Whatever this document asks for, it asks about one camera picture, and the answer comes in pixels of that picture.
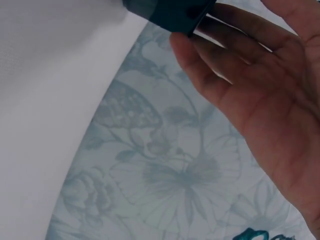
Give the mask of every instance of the flower print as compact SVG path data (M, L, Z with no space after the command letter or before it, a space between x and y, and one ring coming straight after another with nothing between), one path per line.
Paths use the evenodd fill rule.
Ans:
M291 205L269 181L262 180L254 188L254 197L250 200L241 194L222 219L228 236L243 232L248 226L265 230L275 236L279 233L292 234L301 222L296 215L289 218Z
M168 161L179 153L178 129L175 126L162 127L150 133L148 151L161 161Z
M60 194L67 211L93 228L103 226L102 218L108 216L115 205L114 189L96 167L79 171L71 169Z
M191 162L122 162L110 169L145 223L186 237L216 227L234 200L227 186L239 177L236 139L220 137Z

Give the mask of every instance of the leaf print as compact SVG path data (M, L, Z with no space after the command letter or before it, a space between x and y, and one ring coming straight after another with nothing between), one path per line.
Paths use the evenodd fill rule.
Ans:
M116 155L115 160L126 163L132 160L135 154L136 152L133 150L123 150Z
M132 87L113 80L93 121L107 128L158 128L162 118L149 101Z
M200 113L199 122L203 127L205 127L208 124L208 122L212 119L215 110L216 107L214 107L210 103L208 103L206 107L202 110L202 112Z
M129 137L136 147L138 147L141 150L145 148L145 143L138 133L136 133L135 131L130 131Z

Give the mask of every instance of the finger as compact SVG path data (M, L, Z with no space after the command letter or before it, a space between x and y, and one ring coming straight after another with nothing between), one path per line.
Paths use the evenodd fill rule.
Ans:
M281 48L288 39L297 38L282 27L231 5L217 3L209 14L240 29L272 51Z
M199 93L219 108L244 134L245 122L266 95L265 91L245 82L232 85L217 76L183 34L173 33L170 43L178 63Z
M191 40L204 62L233 84L240 80L239 76L248 68L236 54L203 37L194 35Z
M181 33L173 33L170 43L179 65L197 91L209 102L219 107L222 97L227 94L232 85L210 69L186 36Z
M206 16L198 26L198 30L215 39L225 48L237 53L250 64L256 63L263 56L270 53L257 41L241 31L217 21L212 17Z
M320 35L320 3L316 0L262 0L263 4L305 41Z

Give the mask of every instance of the white sheet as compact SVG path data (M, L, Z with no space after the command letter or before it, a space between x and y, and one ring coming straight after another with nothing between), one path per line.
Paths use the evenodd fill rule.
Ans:
M121 14L101 0L1 1L0 239L45 238L90 120L146 24Z

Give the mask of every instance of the teal pattern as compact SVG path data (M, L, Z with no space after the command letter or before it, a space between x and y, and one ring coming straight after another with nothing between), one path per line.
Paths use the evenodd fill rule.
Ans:
M46 239L313 240L243 137L196 92L169 35L148 24L123 62Z

